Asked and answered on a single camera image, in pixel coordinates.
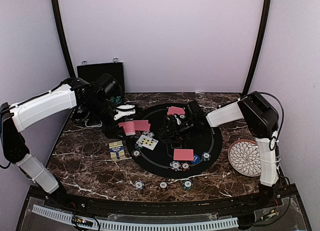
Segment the blue chip stack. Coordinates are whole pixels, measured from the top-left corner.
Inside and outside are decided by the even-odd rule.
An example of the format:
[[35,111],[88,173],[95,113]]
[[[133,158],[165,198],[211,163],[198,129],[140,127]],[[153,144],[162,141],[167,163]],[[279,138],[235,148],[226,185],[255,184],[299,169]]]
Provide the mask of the blue chip stack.
[[134,186],[134,189],[138,191],[143,190],[145,188],[145,184],[141,180],[135,181],[133,186]]

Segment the green-blue 50 chip stack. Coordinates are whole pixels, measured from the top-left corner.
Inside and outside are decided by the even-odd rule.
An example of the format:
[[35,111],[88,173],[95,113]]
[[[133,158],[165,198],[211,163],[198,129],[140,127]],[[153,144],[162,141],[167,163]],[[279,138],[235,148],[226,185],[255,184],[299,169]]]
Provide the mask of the green-blue 50 chip stack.
[[190,179],[186,179],[183,181],[182,183],[182,188],[185,190],[185,191],[188,191],[188,190],[191,190],[194,186],[194,183],[192,180]]

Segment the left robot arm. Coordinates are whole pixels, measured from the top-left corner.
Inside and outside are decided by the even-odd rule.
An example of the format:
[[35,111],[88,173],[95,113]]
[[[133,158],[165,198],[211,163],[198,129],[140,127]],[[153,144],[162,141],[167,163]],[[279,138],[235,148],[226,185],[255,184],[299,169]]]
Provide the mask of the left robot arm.
[[119,82],[109,74],[103,74],[96,82],[79,77],[63,80],[55,88],[15,104],[3,103],[0,107],[0,141],[4,158],[17,165],[46,193],[60,209],[71,204],[57,178],[47,170],[29,150],[22,132],[33,124],[64,110],[84,106],[103,124],[116,119],[116,105],[110,98],[123,94]]

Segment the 50 chips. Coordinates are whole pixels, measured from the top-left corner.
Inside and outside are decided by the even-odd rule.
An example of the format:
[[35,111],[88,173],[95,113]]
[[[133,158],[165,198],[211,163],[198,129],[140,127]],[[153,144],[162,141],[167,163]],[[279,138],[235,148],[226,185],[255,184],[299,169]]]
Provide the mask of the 50 chips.
[[202,153],[202,160],[207,162],[211,159],[211,154],[209,152],[203,152]]

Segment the orange 100 chip stack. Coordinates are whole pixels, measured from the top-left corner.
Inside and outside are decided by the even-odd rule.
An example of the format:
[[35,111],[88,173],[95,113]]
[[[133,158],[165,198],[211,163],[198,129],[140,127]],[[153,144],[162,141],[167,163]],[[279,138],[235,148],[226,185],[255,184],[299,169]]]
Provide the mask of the orange 100 chip stack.
[[159,187],[160,187],[161,189],[166,189],[166,188],[168,187],[168,184],[167,184],[167,182],[162,181],[162,182],[160,182]]

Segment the red card deck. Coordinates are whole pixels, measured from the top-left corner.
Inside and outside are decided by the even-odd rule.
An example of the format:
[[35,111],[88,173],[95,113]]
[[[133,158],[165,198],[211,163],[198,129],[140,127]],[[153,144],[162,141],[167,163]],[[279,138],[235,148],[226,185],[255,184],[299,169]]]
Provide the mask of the red card deck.
[[108,144],[111,160],[117,161],[126,158],[125,149],[121,140]]

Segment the blue small blind button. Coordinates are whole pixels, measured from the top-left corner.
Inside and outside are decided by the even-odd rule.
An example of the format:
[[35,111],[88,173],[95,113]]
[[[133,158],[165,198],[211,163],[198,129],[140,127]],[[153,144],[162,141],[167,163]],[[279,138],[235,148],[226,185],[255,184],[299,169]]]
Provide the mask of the blue small blind button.
[[201,161],[201,158],[197,155],[193,155],[193,161],[191,161],[192,164],[198,164]]

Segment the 100 chips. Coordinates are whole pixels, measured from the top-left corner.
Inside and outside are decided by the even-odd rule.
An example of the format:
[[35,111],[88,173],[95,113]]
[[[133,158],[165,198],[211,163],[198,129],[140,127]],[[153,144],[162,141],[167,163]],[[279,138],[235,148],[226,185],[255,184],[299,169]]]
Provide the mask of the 100 chips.
[[138,157],[141,156],[141,152],[140,152],[139,150],[134,150],[134,151],[132,152],[132,156],[133,156],[134,158],[138,158]]
[[190,168],[191,168],[191,165],[190,165],[188,162],[183,162],[183,163],[181,163],[181,165],[180,165],[180,169],[181,169],[183,172],[188,171]]

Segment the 10 chips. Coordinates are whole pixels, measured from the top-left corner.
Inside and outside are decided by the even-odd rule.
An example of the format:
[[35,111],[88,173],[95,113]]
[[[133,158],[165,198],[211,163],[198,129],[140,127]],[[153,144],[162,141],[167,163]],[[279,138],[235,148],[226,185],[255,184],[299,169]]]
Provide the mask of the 10 chips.
[[148,137],[150,137],[150,138],[153,138],[155,135],[154,135],[154,133],[153,132],[148,132],[147,134],[146,134]]
[[177,172],[181,170],[181,164],[178,161],[172,161],[169,165],[173,171]]

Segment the red-backed playing card deck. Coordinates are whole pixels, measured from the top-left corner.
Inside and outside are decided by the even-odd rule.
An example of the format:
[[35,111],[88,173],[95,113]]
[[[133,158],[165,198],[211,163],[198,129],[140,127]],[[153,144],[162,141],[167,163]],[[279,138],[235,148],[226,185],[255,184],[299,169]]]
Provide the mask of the red-backed playing card deck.
[[118,123],[120,128],[123,128],[126,136],[132,136],[136,134],[135,123],[133,121],[126,121]]

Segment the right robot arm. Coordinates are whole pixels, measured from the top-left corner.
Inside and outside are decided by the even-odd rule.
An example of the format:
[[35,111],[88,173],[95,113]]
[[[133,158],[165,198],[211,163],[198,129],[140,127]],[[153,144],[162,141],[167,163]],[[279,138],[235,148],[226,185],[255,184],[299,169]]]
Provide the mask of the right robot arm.
[[266,208],[274,201],[275,185],[281,178],[278,141],[284,115],[279,115],[264,98],[265,95],[266,92],[254,91],[209,113],[205,113],[199,103],[193,100],[184,107],[185,114],[177,112],[167,114],[166,124],[160,129],[158,137],[166,143],[182,143],[187,135],[202,130],[205,126],[217,128],[244,119],[249,131],[255,137],[260,154],[261,174],[255,204],[260,208]]

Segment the card dealt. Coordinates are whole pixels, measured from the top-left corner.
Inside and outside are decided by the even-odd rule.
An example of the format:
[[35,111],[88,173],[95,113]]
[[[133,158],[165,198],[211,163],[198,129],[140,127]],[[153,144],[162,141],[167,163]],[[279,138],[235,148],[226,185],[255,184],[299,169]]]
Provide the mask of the card dealt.
[[151,124],[150,123],[143,123],[139,126],[139,130],[143,132],[149,132],[150,131]]
[[167,111],[167,115],[170,116],[170,115],[185,115],[186,112],[185,112],[185,109],[183,107],[177,107],[177,106],[170,106],[168,108],[168,111]]
[[174,149],[173,160],[174,161],[193,161],[194,150],[193,149]]

